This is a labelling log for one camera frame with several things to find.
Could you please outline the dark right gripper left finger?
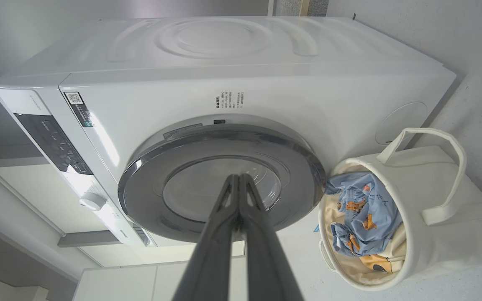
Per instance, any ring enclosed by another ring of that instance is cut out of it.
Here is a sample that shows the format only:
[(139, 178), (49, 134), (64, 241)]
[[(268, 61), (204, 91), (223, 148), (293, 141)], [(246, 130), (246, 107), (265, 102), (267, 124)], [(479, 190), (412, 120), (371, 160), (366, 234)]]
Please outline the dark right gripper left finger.
[(226, 301), (233, 232), (239, 215), (239, 175), (224, 182), (200, 240), (178, 284), (174, 301)]

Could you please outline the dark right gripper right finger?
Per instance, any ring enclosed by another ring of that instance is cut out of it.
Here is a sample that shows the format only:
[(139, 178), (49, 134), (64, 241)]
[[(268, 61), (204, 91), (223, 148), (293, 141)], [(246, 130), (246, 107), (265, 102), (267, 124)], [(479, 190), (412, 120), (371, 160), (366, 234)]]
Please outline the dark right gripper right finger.
[(238, 181), (239, 226), (247, 242), (249, 301), (302, 301), (298, 287), (253, 178)]

